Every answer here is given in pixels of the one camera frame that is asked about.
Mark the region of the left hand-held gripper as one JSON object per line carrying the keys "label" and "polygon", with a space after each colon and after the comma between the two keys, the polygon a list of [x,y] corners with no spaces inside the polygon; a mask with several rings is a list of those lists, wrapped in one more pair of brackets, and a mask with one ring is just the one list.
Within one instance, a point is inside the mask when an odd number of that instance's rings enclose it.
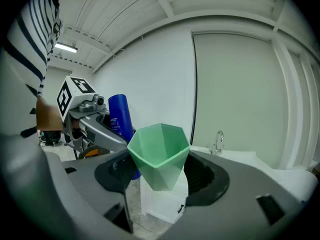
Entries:
{"label": "left hand-held gripper", "polygon": [[[129,142],[111,129],[105,98],[84,78],[66,76],[56,103],[63,131],[70,137],[74,150],[83,152],[90,142],[109,151],[127,148]],[[79,129],[73,121],[79,122]]]}

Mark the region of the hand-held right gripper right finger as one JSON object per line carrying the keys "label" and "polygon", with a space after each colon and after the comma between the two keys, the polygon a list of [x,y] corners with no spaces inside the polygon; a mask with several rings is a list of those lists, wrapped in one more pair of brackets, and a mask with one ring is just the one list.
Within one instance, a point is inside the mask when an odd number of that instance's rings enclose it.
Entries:
{"label": "hand-held right gripper right finger", "polygon": [[192,151],[184,171],[190,183],[180,219],[163,240],[270,240],[301,211],[301,204],[261,170]]}

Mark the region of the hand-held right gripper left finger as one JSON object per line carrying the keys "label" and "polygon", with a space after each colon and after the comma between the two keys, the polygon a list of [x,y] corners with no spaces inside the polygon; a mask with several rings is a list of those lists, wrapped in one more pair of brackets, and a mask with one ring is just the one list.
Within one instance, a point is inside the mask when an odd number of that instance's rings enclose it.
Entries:
{"label": "hand-held right gripper left finger", "polygon": [[71,182],[98,214],[133,234],[126,198],[137,166],[128,150],[62,163]]}

